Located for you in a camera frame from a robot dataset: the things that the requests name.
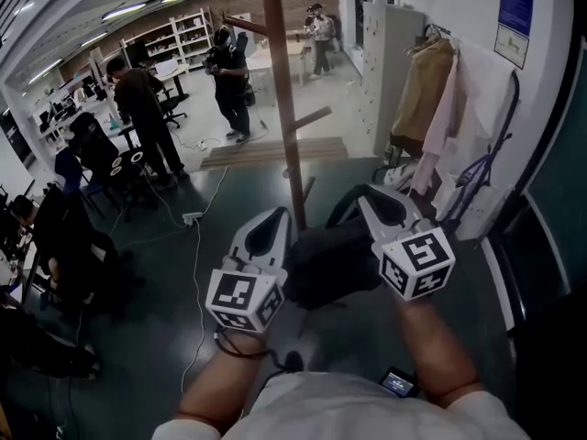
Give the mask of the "blue wall poster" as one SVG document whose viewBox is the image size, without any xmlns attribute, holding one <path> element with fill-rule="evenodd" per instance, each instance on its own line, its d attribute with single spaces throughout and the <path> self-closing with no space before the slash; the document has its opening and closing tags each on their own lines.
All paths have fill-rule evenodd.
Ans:
<svg viewBox="0 0 587 440">
<path fill-rule="evenodd" d="M 534 0 L 500 0 L 498 23 L 529 37 L 533 3 Z"/>
</svg>

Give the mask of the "frosted glass door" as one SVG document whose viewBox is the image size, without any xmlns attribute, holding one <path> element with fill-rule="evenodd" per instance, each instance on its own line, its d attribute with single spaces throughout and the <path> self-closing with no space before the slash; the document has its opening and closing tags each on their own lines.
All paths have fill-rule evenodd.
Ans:
<svg viewBox="0 0 587 440">
<path fill-rule="evenodd" d="M 587 282 L 587 38 L 570 97 L 525 197 L 546 237 L 526 309 L 541 310 Z"/>
</svg>

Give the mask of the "white wall notice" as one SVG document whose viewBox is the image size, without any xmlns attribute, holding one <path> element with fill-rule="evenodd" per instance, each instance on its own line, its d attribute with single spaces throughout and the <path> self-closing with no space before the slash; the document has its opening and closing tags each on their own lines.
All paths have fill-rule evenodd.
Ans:
<svg viewBox="0 0 587 440">
<path fill-rule="evenodd" d="M 529 37 L 499 24 L 494 42 L 494 51 L 509 60 L 519 69 L 523 69 L 529 46 Z"/>
</svg>

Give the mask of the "wooden coat stand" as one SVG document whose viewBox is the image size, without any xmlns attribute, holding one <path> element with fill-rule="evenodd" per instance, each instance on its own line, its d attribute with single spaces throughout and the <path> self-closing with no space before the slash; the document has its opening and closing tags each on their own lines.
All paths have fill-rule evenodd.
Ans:
<svg viewBox="0 0 587 440">
<path fill-rule="evenodd" d="M 225 16 L 224 22 L 235 28 L 242 28 L 260 34 L 266 37 L 269 42 L 271 69 L 282 129 L 286 172 L 290 183 L 297 231 L 301 232 L 307 228 L 305 215 L 306 194 L 302 184 L 297 131 L 329 116 L 332 109 L 326 106 L 300 119 L 295 118 L 282 0 L 262 0 L 262 3 L 265 21 L 263 25 L 232 16 Z"/>
</svg>

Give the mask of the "brown coat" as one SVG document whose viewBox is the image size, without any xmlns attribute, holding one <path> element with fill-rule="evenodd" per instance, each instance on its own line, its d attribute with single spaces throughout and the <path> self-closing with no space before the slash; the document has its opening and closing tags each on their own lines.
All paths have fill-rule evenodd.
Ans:
<svg viewBox="0 0 587 440">
<path fill-rule="evenodd" d="M 434 38 L 413 47 L 411 64 L 390 133 L 390 143 L 420 157 L 426 133 L 444 93 L 455 50 L 448 39 Z"/>
</svg>

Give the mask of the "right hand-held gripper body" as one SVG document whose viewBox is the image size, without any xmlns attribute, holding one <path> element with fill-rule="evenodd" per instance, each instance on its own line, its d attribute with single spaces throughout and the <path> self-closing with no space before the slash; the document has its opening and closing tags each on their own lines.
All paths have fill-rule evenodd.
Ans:
<svg viewBox="0 0 587 440">
<path fill-rule="evenodd" d="M 382 282 L 404 300 L 415 300 L 446 286 L 456 263 L 439 226 L 416 220 L 409 227 L 371 225 L 371 251 Z"/>
</svg>

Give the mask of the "black clip-on microphone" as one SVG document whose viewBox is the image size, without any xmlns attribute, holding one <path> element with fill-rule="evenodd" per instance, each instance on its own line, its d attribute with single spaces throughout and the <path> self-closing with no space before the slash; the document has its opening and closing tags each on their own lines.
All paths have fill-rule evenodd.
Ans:
<svg viewBox="0 0 587 440">
<path fill-rule="evenodd" d="M 270 349 L 268 354 L 271 363 L 275 367 L 275 371 L 272 373 L 273 376 L 297 373 L 305 370 L 304 361 L 297 351 L 288 352 L 283 361 L 279 360 L 279 356 L 274 350 Z"/>
</svg>

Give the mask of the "person's right forearm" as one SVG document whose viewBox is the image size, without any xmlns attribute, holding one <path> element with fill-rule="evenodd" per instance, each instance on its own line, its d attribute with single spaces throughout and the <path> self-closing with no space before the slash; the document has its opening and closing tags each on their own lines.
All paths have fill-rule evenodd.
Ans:
<svg viewBox="0 0 587 440">
<path fill-rule="evenodd" d="M 428 400 L 447 408 L 482 391 L 471 357 L 428 299 L 393 298 L 403 338 Z"/>
</svg>

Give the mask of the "white hanging garment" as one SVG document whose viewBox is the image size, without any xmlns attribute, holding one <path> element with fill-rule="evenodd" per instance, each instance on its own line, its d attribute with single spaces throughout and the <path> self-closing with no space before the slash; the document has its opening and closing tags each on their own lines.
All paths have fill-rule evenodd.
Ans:
<svg viewBox="0 0 587 440">
<path fill-rule="evenodd" d="M 495 140 L 513 72 L 511 62 L 460 40 L 452 131 L 456 160 L 476 160 Z"/>
</svg>

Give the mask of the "white table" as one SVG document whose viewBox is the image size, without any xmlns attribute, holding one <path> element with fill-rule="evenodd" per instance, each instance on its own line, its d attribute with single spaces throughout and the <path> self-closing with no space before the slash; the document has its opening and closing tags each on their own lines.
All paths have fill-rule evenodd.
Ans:
<svg viewBox="0 0 587 440">
<path fill-rule="evenodd" d="M 294 66 L 293 73 L 300 86 L 305 84 L 305 44 L 303 42 L 288 41 L 287 54 L 289 62 Z M 255 46 L 255 50 L 247 57 L 249 72 L 268 70 L 271 68 L 271 54 L 268 47 L 261 44 Z"/>
</svg>

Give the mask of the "white tote bag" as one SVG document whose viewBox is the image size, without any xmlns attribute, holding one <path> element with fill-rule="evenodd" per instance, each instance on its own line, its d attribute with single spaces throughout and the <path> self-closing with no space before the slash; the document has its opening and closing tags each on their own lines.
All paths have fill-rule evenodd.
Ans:
<svg viewBox="0 0 587 440">
<path fill-rule="evenodd" d="M 492 185 L 483 185 L 464 208 L 462 193 L 472 189 L 459 185 L 456 175 L 443 174 L 432 205 L 436 209 L 436 221 L 449 230 L 455 226 L 454 234 L 459 241 L 482 237 L 494 218 L 494 210 L 503 201 L 504 192 Z"/>
</svg>

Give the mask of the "white locker cabinet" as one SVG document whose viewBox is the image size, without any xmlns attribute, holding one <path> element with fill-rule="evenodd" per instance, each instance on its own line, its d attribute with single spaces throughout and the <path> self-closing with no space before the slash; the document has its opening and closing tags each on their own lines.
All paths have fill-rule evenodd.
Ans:
<svg viewBox="0 0 587 440">
<path fill-rule="evenodd" d="M 422 34 L 425 15 L 398 5 L 363 5 L 360 119 L 369 150 L 382 156 L 400 104 L 411 58 L 404 53 Z"/>
</svg>

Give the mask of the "white shelf unit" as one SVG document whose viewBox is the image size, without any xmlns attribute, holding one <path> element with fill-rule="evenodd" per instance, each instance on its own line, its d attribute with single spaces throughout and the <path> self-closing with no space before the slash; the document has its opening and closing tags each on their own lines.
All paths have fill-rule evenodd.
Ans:
<svg viewBox="0 0 587 440">
<path fill-rule="evenodd" d="M 212 47 L 214 22 L 209 7 L 188 16 L 170 17 L 165 23 L 123 38 L 120 46 L 127 61 L 145 67 L 164 61 L 186 64 L 187 71 L 200 69 Z"/>
</svg>

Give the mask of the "pink coat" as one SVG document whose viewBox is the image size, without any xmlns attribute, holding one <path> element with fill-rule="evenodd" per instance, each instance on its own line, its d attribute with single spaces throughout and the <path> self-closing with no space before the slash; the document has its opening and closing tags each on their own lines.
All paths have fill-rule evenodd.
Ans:
<svg viewBox="0 0 587 440">
<path fill-rule="evenodd" d="M 411 189 L 424 195 L 429 187 L 433 172 L 444 150 L 446 139 L 452 129 L 455 118 L 455 96 L 457 89 L 459 56 L 453 57 L 452 66 L 444 91 L 440 97 L 422 148 L 422 157 L 418 161 Z"/>
</svg>

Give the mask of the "person's left forearm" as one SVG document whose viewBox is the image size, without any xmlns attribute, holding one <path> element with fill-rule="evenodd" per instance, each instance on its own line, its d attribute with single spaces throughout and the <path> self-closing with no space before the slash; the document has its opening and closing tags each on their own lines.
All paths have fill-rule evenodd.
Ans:
<svg viewBox="0 0 587 440">
<path fill-rule="evenodd" d="M 217 352 L 183 395 L 176 417 L 197 421 L 225 434 L 237 421 L 257 378 L 262 360 L 255 358 L 267 350 L 265 335 L 228 330 L 227 347 L 240 353 L 233 357 Z"/>
</svg>

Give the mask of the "black backpack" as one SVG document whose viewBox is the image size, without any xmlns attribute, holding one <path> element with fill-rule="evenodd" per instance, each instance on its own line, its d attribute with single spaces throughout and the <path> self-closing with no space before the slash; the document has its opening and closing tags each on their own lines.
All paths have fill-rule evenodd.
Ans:
<svg viewBox="0 0 587 440">
<path fill-rule="evenodd" d="M 323 228 L 306 229 L 292 245 L 283 291 L 298 307 L 316 310 L 381 284 L 379 261 L 371 251 L 373 239 L 358 205 L 368 189 L 367 184 L 353 187 Z"/>
</svg>

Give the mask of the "black office chair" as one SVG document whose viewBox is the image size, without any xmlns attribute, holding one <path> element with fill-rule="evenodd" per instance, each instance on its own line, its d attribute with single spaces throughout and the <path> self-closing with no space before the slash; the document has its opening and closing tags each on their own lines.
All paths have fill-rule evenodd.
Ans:
<svg viewBox="0 0 587 440">
<path fill-rule="evenodd" d="M 113 193 L 120 197 L 124 206 L 124 218 L 131 220 L 133 210 L 140 204 L 157 210 L 158 200 L 150 187 L 146 172 L 146 158 L 141 148 L 121 152 L 99 125 L 94 115 L 82 112 L 69 126 L 72 138 L 69 148 L 81 165 L 92 173 L 90 186 L 102 192 L 117 205 Z M 138 163 L 130 157 L 143 152 Z"/>
</svg>

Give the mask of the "small black screen device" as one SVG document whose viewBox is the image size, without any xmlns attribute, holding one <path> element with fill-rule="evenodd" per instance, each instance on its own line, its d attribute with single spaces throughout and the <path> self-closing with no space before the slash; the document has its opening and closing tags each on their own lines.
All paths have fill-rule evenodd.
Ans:
<svg viewBox="0 0 587 440">
<path fill-rule="evenodd" d="M 417 398 L 421 388 L 415 373 L 409 374 L 390 366 L 382 376 L 379 385 L 398 398 Z"/>
</svg>

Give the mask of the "person's white shirt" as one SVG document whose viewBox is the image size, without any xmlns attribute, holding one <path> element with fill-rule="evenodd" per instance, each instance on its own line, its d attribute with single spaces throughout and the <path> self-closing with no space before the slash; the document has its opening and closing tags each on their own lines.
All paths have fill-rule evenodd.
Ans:
<svg viewBox="0 0 587 440">
<path fill-rule="evenodd" d="M 175 419 L 152 440 L 530 440 L 491 393 L 474 391 L 447 408 L 398 398 L 342 373 L 298 372 L 271 379 L 249 415 L 226 434 Z"/>
</svg>

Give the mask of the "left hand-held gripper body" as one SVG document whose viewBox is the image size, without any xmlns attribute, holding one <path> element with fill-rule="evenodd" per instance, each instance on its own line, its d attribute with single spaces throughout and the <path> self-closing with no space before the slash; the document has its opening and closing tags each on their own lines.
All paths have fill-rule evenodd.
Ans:
<svg viewBox="0 0 587 440">
<path fill-rule="evenodd" d="M 242 332 L 265 332 L 285 302 L 285 269 L 225 257 L 213 269 L 205 301 L 217 323 Z"/>
</svg>

